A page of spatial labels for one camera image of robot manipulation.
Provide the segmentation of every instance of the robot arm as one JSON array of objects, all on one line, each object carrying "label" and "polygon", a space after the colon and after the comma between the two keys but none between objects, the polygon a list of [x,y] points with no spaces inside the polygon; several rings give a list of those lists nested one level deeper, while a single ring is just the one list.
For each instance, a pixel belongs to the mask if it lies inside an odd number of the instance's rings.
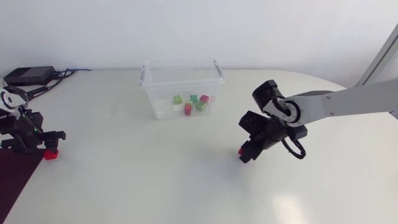
[{"label": "robot arm", "polygon": [[[253,92],[253,98],[268,118],[248,111],[239,125],[250,134],[239,150],[240,159],[256,160],[264,149],[282,141],[296,158],[306,155],[299,139],[307,135],[304,124],[329,116],[377,113],[398,108],[398,79],[341,91],[310,91],[283,97],[274,80],[266,81]],[[300,153],[285,141],[289,137]]]},{"label": "robot arm", "polygon": [[329,116],[394,111],[398,109],[397,97],[398,78],[347,90],[310,91],[279,99],[279,104],[291,111],[290,116],[279,111],[272,102],[268,102],[262,111],[297,127]]},{"label": "robot arm", "polygon": [[[19,88],[6,86],[0,89],[0,133],[10,134],[13,139],[1,141],[3,149],[17,154],[44,155],[55,159],[58,140],[65,140],[63,131],[43,132],[43,117],[39,112],[27,109],[28,94]],[[43,144],[46,149],[37,146]]]}]

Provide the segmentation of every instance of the plastic storage box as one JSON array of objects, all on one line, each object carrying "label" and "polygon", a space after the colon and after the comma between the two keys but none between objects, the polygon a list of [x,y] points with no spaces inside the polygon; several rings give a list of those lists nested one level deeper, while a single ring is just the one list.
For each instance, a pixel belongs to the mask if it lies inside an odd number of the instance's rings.
[{"label": "plastic storage box", "polygon": [[[149,97],[157,119],[210,115],[218,88],[225,82],[223,72],[212,58],[146,61],[142,67],[140,87]],[[205,106],[192,104],[189,114],[185,103],[196,95],[209,96]]]}]

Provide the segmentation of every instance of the dark maroon mat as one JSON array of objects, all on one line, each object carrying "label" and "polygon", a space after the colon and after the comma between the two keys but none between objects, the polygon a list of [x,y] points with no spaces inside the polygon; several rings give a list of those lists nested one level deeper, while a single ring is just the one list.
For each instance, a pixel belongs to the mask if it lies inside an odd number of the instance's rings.
[{"label": "dark maroon mat", "polygon": [[0,223],[3,223],[43,156],[0,149]]}]

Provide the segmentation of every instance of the lego brick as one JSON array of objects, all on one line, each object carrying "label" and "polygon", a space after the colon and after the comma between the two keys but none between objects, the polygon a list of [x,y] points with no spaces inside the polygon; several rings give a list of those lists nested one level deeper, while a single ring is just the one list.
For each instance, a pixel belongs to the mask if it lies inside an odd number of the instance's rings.
[{"label": "lego brick", "polygon": [[185,110],[191,110],[192,109],[192,105],[186,104],[184,109]]},{"label": "lego brick", "polygon": [[45,152],[44,152],[44,156],[43,157],[46,160],[50,160],[50,159],[56,159],[57,156],[58,156],[58,150],[57,150],[57,153],[54,153],[54,152],[46,149]]},{"label": "lego brick", "polygon": [[193,103],[198,103],[198,96],[191,95],[191,100],[192,100]]},{"label": "lego brick", "polygon": [[208,103],[209,102],[209,97],[206,95],[202,95],[199,99],[202,102]]},{"label": "lego brick", "polygon": [[199,103],[197,103],[197,109],[198,110],[204,110],[206,108],[206,103],[203,101],[199,101]]},{"label": "lego brick", "polygon": [[173,105],[174,111],[181,111],[184,110],[184,105],[179,104],[179,105]]},{"label": "lego brick", "polygon": [[174,96],[173,100],[174,100],[174,104],[182,103],[182,97],[180,95]]}]

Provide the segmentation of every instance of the black cable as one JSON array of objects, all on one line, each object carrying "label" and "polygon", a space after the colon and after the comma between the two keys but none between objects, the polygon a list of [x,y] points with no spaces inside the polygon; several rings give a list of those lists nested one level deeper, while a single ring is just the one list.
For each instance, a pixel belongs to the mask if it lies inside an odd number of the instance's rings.
[{"label": "black cable", "polygon": [[303,159],[305,157],[305,155],[307,155],[307,153],[305,152],[304,147],[300,144],[299,140],[295,140],[293,141],[293,143],[296,145],[296,147],[300,150],[300,154],[293,151],[293,149],[287,144],[285,139],[282,139],[282,144],[285,146],[285,148],[291,153],[293,154],[294,157],[296,157],[297,159]]},{"label": "black cable", "polygon": [[29,100],[33,100],[34,98],[37,98],[37,97],[39,97],[39,96],[41,96],[41,95],[43,95],[43,94],[45,94],[45,93],[47,93],[48,91],[50,91],[50,90],[52,90],[54,87],[56,87],[59,83],[61,83],[65,78],[68,78],[68,77],[70,77],[71,75],[73,75],[74,73],[76,73],[78,70],[75,70],[75,69],[66,69],[65,71],[62,71],[62,72],[55,72],[55,73],[53,73],[52,75],[53,76],[55,76],[55,77],[57,77],[56,79],[57,79],[57,81],[53,84],[53,85],[51,85],[51,86],[48,86],[47,88],[47,90],[45,90],[45,91],[43,91],[42,93],[39,93],[39,94],[37,94],[37,95],[34,95],[34,96],[31,96],[31,97],[29,97]]},{"label": "black cable", "polygon": [[282,112],[283,114],[285,114],[286,116],[290,116],[292,114],[292,112],[290,112],[290,110],[285,109],[282,105],[279,104],[278,102],[278,97],[276,95],[276,91],[273,88],[271,90],[271,99],[272,99],[272,104],[274,104],[275,108],[277,108],[280,112]]}]

